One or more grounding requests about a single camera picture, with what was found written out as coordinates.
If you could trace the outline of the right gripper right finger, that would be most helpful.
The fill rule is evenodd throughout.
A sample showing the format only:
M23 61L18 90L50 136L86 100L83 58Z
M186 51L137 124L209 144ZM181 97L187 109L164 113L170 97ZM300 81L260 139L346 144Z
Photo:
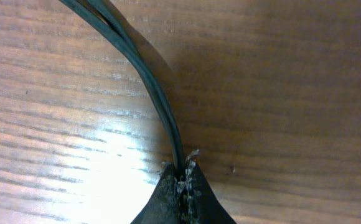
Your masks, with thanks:
M190 224L236 224L221 206L201 168L190 161L186 173L186 211L184 222Z

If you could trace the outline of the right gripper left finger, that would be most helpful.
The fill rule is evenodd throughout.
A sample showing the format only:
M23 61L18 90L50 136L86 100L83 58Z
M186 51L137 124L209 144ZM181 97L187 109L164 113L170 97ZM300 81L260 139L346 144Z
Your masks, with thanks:
M165 163L150 199L131 224L178 224L179 201L176 197L174 165Z

